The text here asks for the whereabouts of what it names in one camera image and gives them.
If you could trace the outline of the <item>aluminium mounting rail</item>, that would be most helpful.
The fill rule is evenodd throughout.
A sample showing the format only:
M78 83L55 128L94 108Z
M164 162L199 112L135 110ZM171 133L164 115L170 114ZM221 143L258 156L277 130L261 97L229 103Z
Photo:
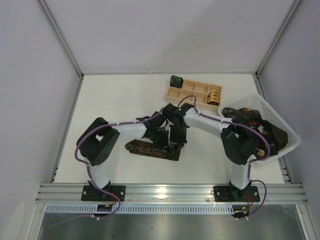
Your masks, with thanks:
M124 202L136 204L205 204L215 201L214 188L222 184L123 184ZM35 197L36 203L80 203L84 183L43 183ZM302 184L267 184L265 190L256 183L260 198L265 203L307 204Z

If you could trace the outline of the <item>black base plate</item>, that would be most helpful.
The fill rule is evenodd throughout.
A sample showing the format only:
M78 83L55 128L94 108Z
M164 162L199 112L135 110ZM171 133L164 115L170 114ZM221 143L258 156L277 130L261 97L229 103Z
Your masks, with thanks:
M239 202L244 203L247 201L257 203L259 202L260 195L256 186L250 185L240 190L230 185L221 185L213 187L213 195L216 202Z
M103 190L117 196L121 202L125 200L126 187L124 185L108 184L103 188ZM114 200L116 200L116 198L109 194L101 192L92 184L89 184L83 187L81 200L84 202L113 202Z

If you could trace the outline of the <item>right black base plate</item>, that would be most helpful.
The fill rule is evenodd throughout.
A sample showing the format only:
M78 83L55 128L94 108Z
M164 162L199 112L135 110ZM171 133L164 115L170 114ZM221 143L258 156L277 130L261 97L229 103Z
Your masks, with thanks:
M250 185L240 190L230 185L221 185L213 187L213 195L216 202L239 202L244 203L247 201L257 203L259 202L260 195L256 186Z

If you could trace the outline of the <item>rolled dark green tie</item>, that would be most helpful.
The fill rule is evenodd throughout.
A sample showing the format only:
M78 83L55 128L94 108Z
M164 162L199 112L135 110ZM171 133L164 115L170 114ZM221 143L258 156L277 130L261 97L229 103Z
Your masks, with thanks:
M181 89L183 87L184 79L180 76L171 75L169 80L170 87Z

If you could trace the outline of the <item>white plastic basket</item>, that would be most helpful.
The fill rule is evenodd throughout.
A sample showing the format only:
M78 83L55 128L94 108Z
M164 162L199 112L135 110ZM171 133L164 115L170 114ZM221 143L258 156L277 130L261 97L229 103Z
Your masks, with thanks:
M269 156L266 160L257 161L258 164L268 163L273 160L277 160L280 157L288 154L297 148L300 143L300 137L296 132L287 124L287 122L270 106L270 104L258 93L247 93L245 95L233 98L227 102L221 103L218 108L218 114L222 117L222 111L224 108L250 108L252 110L257 110L260 112L263 120L270 122L276 127L287 132L288 143L277 155Z

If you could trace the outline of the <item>rolled gold patterned tie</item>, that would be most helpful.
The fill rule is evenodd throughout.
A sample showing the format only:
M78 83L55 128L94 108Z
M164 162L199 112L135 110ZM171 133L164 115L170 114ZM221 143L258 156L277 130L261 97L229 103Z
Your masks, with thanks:
M207 95L206 103L208 105L219 106L220 105L221 96L217 90L212 90Z

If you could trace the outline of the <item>pile of dark ties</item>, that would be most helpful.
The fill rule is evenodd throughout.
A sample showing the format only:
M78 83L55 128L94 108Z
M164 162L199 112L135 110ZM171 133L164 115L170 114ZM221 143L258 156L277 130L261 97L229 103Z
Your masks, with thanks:
M225 107L222 110L222 115L225 118L235 120L237 123L247 125L262 135L268 142L270 157L277 155L289 142L288 133L269 121L262 119L261 113L258 110L246 107L240 109Z

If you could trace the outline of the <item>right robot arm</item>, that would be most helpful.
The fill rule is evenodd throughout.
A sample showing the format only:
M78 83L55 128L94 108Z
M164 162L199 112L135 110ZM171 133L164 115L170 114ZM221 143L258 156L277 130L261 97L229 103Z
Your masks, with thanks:
M185 103L177 107L171 103L161 113L169 122L169 146L180 150L187 143L187 129L203 130L221 139L224 153L232 162L230 190L239 194L251 186L251 162L257 161L259 145L265 147L264 158L270 155L268 141L243 119L225 120L201 113L194 105Z

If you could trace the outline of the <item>dark key-patterned tie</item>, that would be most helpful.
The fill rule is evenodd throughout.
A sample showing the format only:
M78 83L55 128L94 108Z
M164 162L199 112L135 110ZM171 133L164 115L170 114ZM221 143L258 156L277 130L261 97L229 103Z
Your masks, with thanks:
M134 139L124 145L125 149L131 154L152 157L157 159L165 159L177 162L180 159L180 150L172 151L168 147L164 149L155 149L151 142Z

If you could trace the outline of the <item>wooden compartment box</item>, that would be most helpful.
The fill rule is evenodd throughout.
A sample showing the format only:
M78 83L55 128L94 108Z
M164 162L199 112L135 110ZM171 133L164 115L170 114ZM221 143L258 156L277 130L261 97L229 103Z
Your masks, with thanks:
M207 96L212 90L216 90L220 94L220 105L222 101L223 87L216 84L204 83L193 80L184 80L182 88L168 87L165 102L173 105L182 106L183 103L194 104L194 97L196 97L196 107L199 110L209 112L218 112L219 106L207 104Z

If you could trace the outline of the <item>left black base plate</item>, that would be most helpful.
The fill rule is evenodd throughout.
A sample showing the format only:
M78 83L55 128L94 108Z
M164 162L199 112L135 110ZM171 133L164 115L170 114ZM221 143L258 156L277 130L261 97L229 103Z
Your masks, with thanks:
M121 202L125 200L126 187L124 185L108 184L103 188L103 190L117 196ZM116 198L109 194L101 192L92 184L89 184L83 187L81 200L84 202L113 202L114 200L116 200Z

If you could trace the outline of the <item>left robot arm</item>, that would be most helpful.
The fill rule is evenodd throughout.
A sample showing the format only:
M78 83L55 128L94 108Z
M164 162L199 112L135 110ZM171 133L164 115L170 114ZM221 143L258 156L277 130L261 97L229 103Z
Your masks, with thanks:
M90 184L103 193L107 192L111 182L105 170L105 161L117 141L147 138L155 142L162 133L161 126L167 122L160 111L152 116L119 123L98 117L77 140L74 158L86 165Z

